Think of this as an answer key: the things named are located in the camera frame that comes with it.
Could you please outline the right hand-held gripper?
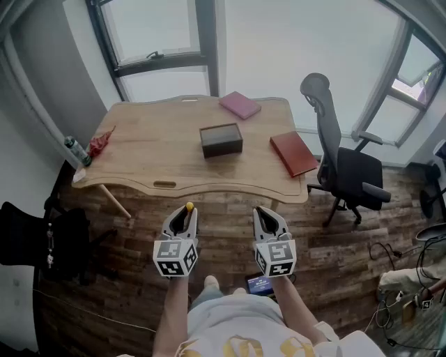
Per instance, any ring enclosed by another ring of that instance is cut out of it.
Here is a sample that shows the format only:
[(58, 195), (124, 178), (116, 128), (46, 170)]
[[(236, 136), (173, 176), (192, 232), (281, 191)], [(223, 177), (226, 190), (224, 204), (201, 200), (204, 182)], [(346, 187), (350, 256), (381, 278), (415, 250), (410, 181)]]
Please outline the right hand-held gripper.
[(295, 241), (285, 219), (275, 211), (257, 206), (253, 210), (254, 258), (267, 278), (289, 276), (297, 262)]

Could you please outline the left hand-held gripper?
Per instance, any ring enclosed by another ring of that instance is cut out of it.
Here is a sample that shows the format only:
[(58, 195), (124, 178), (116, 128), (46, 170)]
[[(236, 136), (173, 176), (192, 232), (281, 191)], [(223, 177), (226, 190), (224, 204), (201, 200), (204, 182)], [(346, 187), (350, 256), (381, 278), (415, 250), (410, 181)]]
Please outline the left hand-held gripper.
[(192, 272), (199, 257), (197, 222), (198, 210), (187, 212), (185, 205), (164, 220), (153, 248), (153, 261), (162, 277), (187, 277)]

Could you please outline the dark box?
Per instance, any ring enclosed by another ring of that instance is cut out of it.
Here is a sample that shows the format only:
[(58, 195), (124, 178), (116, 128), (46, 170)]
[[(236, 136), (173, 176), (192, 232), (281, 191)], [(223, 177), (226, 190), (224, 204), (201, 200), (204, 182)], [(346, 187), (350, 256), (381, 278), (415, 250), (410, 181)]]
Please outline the dark box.
[(237, 123), (199, 129), (204, 158), (243, 152), (243, 137)]

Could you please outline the person's left forearm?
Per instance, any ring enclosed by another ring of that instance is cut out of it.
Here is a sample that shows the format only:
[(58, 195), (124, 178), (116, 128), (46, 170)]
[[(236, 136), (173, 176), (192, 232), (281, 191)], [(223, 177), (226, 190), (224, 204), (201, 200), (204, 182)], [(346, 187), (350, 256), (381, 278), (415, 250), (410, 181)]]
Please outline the person's left forearm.
[(187, 340), (188, 277), (169, 281), (164, 309), (155, 334), (153, 357), (174, 357)]

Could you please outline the person's right forearm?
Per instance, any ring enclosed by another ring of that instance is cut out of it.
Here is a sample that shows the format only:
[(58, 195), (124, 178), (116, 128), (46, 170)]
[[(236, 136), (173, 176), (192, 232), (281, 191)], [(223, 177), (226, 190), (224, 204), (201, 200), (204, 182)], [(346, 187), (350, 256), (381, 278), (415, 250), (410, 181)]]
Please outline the person's right forearm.
[(286, 276), (271, 280), (272, 288), (286, 325), (308, 338), (313, 345), (327, 342), (327, 338), (315, 327), (315, 316), (305, 305), (298, 290)]

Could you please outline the dark phone with lit screen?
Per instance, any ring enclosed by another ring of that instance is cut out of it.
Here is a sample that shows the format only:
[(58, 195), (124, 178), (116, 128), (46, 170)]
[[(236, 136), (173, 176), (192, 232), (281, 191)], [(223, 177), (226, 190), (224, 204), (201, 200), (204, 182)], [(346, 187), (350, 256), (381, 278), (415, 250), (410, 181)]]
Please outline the dark phone with lit screen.
[(262, 273), (245, 277), (247, 292), (256, 296), (272, 296), (274, 294), (270, 279)]

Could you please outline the wooden table leg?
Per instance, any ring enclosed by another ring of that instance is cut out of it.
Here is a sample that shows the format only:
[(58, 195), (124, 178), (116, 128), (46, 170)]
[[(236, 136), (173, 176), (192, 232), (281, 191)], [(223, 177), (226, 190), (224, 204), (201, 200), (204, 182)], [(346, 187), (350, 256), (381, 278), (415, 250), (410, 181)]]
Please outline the wooden table leg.
[(106, 188), (105, 185), (100, 184), (98, 188), (105, 194), (105, 196), (117, 207), (117, 209), (127, 218), (131, 219), (132, 216), (129, 212), (121, 205), (121, 203), (113, 196), (113, 194)]

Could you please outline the red book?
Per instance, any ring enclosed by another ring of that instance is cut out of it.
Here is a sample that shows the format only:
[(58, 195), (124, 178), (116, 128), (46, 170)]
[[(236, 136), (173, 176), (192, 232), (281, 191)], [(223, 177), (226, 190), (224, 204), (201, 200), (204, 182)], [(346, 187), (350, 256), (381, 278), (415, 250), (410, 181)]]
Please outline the red book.
[(318, 167), (318, 161), (296, 131), (272, 136), (270, 144), (291, 178)]

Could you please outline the black office chair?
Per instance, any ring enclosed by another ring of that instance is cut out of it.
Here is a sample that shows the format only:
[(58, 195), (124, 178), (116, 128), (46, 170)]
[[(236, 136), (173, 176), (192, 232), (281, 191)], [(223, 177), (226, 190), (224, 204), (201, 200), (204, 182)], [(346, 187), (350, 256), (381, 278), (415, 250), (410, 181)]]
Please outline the black office chair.
[(329, 192), (335, 197), (332, 210), (323, 223), (327, 227), (336, 211), (350, 210), (355, 214), (355, 224), (362, 216), (358, 207), (379, 211), (391, 200), (391, 193), (383, 189), (383, 165), (373, 156), (362, 152), (372, 142), (382, 139), (368, 132), (360, 132), (360, 144), (355, 149), (341, 146), (341, 130), (330, 91), (329, 79), (320, 73), (310, 73), (302, 81), (300, 92), (316, 113), (317, 132), (323, 149), (318, 169), (318, 184), (309, 184), (307, 190)]

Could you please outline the white shirt with gold print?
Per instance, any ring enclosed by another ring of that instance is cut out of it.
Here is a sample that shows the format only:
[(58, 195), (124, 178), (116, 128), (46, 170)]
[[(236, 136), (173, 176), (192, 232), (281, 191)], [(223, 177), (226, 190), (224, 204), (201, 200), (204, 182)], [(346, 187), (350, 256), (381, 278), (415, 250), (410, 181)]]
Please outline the white shirt with gold print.
[(187, 314), (187, 340), (174, 357), (385, 357), (363, 332), (340, 338), (323, 321), (327, 342), (313, 345), (285, 323), (278, 303), (235, 294), (200, 303)]

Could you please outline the red crumpled wrapper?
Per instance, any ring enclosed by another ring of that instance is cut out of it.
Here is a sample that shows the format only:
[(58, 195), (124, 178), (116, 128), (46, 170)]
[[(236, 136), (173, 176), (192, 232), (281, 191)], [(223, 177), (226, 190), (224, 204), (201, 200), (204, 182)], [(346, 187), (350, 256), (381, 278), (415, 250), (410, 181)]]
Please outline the red crumpled wrapper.
[(91, 158), (95, 158), (102, 153), (106, 145), (108, 145), (109, 138), (111, 137), (115, 128), (116, 127), (113, 127), (112, 130), (107, 131), (102, 136), (94, 137), (90, 140), (87, 153)]

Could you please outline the magenta book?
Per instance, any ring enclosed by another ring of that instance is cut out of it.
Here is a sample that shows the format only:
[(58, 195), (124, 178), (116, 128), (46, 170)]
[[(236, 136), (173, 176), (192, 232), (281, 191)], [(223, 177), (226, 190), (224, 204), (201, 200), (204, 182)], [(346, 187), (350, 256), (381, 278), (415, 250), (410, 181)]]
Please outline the magenta book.
[(220, 98), (219, 104), (242, 120), (246, 120), (261, 111), (260, 104), (237, 91)]

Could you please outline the green plastic bottle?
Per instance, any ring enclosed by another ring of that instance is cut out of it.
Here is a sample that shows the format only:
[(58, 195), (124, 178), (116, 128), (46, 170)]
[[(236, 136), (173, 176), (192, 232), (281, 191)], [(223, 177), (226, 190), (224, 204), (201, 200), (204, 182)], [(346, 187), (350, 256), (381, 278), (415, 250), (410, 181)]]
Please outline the green plastic bottle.
[(83, 164), (83, 166), (88, 167), (91, 165), (92, 163), (91, 156), (86, 152), (86, 150), (80, 145), (80, 143), (73, 136), (65, 137), (64, 145)]

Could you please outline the black swivel stool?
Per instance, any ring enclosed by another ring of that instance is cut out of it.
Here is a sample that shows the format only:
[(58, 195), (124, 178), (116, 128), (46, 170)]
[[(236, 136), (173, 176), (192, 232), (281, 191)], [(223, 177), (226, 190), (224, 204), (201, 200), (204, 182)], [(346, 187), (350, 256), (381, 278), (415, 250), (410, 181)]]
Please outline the black swivel stool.
[[(433, 150), (435, 157), (440, 158), (445, 166), (446, 170), (446, 139), (440, 140)], [(446, 202), (443, 195), (446, 194), (446, 186), (441, 189), (438, 182), (441, 172), (440, 167), (437, 164), (433, 164), (425, 168), (425, 176), (428, 184), (433, 185), (436, 190), (434, 195), (430, 195), (426, 190), (420, 191), (420, 207), (424, 216), (428, 219), (433, 217), (433, 205), (436, 201), (439, 201), (440, 210), (442, 213), (443, 221), (446, 222)]]

